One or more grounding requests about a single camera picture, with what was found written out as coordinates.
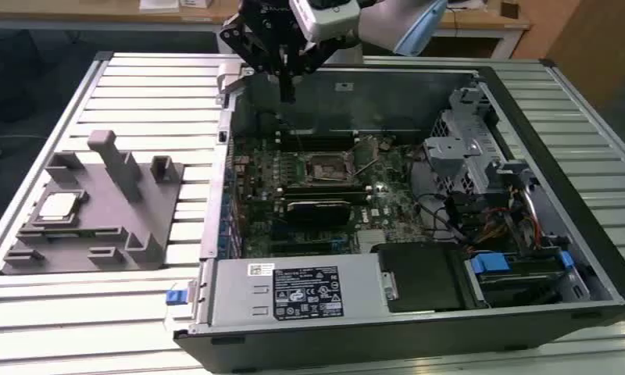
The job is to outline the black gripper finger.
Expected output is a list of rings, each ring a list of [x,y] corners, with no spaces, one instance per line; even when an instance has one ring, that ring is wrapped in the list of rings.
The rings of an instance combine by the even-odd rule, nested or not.
[[[223,25],[220,37],[258,73],[279,83],[280,101],[290,101],[290,73],[275,21],[262,14],[236,14]]]
[[[298,41],[287,47],[287,103],[294,103],[295,78],[312,74],[339,49],[339,39],[328,39],[311,47]]]

